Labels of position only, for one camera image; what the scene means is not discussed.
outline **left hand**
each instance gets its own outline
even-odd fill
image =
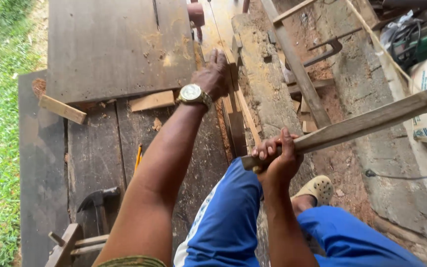
[[[212,49],[209,65],[192,74],[191,83],[200,88],[216,101],[228,95],[225,77],[228,74],[227,56],[223,50]]]
[[[304,155],[297,155],[294,151],[293,140],[298,137],[296,134],[290,134],[284,127],[279,136],[265,140],[261,145],[253,148],[252,156],[259,156],[262,160],[275,155],[278,145],[281,145],[283,150],[263,173],[258,174],[258,180],[262,185],[281,187],[289,185],[304,160]]]

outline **pencil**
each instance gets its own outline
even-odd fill
[[[141,148],[143,147],[142,144],[139,144],[138,148],[138,155],[136,156],[136,165],[134,165],[134,170],[138,168],[139,161],[141,160]]]

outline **watch face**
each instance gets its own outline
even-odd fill
[[[181,89],[181,96],[185,100],[194,100],[202,94],[198,85],[186,85]]]

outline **wooden handle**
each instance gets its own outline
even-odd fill
[[[294,140],[295,149],[298,154],[313,152],[389,128],[423,113],[427,113],[427,90],[299,137]],[[265,161],[247,155],[241,162],[249,171],[256,166],[268,166],[279,155],[281,153],[269,156]]]

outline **blue shorts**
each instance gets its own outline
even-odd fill
[[[256,175],[235,159],[202,203],[174,265],[259,266],[255,248],[261,196]],[[320,266],[425,266],[341,208],[307,209],[297,220],[324,249],[326,257],[315,255]]]

